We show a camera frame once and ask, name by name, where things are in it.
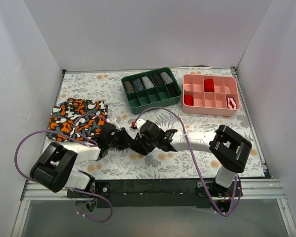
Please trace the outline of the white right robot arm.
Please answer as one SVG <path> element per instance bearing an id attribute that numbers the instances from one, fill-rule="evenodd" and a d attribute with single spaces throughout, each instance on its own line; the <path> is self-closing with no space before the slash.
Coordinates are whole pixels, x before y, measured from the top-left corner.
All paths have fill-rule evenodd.
<path id="1" fill-rule="evenodd" d="M 184 133 L 176 129 L 162 130 L 155 123 L 139 119 L 135 122 L 136 140 L 140 152 L 144 155 L 155 148 L 164 152 L 179 152 L 193 149 L 212 153 L 221 163 L 213 184 L 214 192 L 219 196 L 231 191 L 231 183 L 237 174 L 244 172 L 252 143 L 231 129 L 220 125 L 210 132 Z"/>

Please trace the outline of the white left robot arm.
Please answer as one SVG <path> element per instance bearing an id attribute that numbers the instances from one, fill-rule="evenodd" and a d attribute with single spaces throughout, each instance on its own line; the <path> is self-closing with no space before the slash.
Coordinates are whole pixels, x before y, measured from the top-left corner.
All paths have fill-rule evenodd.
<path id="1" fill-rule="evenodd" d="M 54 193 L 63 188 L 78 189 L 83 197 L 91 197 L 95 188 L 95 178 L 83 171 L 74 171 L 75 164 L 98 161 L 107 155 L 109 149 L 124 150 L 135 145 L 135 140 L 125 128 L 117 128 L 112 123 L 105 123 L 98 135 L 91 140 L 93 146 L 79 144 L 62 145 L 50 143 L 30 171 L 30 178 L 42 184 Z"/>

